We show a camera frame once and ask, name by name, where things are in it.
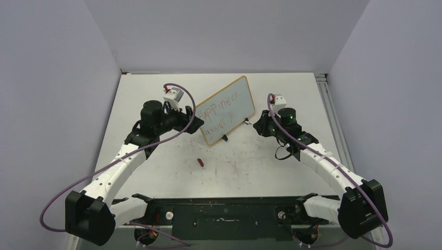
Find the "red marker cap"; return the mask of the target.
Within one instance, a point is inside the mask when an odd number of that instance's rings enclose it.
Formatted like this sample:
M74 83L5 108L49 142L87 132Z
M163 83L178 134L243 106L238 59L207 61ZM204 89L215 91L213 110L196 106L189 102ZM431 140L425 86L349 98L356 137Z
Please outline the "red marker cap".
M198 161L199 165L203 168L204 162L202 161L202 159L198 158L197 161Z

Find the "aluminium rail right side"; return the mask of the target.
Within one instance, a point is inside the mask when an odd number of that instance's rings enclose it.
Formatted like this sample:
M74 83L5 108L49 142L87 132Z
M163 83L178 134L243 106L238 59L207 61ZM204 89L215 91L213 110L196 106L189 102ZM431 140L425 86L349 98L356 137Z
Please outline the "aluminium rail right side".
M346 143L346 139L338 119L338 115L335 109L334 102L332 100L332 95L329 89L329 84L327 81L327 74L318 73L314 74L320 96L323 101L325 112L332 130L332 134L337 146L337 154L341 160L341 163L345 165L349 170L354 172L353 162L350 156L350 152Z

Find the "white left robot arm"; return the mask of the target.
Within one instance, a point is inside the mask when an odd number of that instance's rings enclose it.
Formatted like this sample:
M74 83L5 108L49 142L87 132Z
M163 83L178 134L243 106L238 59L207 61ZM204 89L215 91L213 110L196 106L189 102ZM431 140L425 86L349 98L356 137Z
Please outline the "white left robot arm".
M135 123L118 154L108 167L94 174L94 180L82 191L71 191L65 198L65 231L95 245L104 245L115 229L139 220L149 224L155 209L142 198L132 197L113 204L117 193L160 144L161 135L176 130L195 133L204 121L191 107L172 109L169 102L147 101L141 119Z

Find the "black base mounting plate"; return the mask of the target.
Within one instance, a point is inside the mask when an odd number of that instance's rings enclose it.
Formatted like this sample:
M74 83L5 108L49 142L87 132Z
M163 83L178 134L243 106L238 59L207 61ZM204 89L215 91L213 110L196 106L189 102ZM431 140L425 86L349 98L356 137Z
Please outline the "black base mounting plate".
M258 240L289 241L289 229L303 233L315 225L332 225L330 220L300 214L297 196L231 198L148 198L135 222L170 226L181 240Z

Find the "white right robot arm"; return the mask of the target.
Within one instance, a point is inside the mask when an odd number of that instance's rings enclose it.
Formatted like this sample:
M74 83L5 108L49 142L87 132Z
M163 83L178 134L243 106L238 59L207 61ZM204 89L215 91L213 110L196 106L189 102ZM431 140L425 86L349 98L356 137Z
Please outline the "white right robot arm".
M294 212L299 222L327 220L338 224L352 239L388 222L382 185L375 179L364 179L335 159L316 137L303 131L293 108L283 108L277 115L264 110L253 127L258 135L275 138L290 156L310 167L339 197L335 200L314 193L301 197Z

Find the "yellow framed whiteboard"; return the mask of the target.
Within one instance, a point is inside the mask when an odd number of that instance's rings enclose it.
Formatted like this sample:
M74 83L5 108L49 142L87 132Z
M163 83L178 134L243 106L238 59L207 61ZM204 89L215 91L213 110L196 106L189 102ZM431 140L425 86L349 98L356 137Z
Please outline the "yellow framed whiteboard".
M246 76L241 76L197 105L195 116L204 124L200 130L211 146L255 113Z

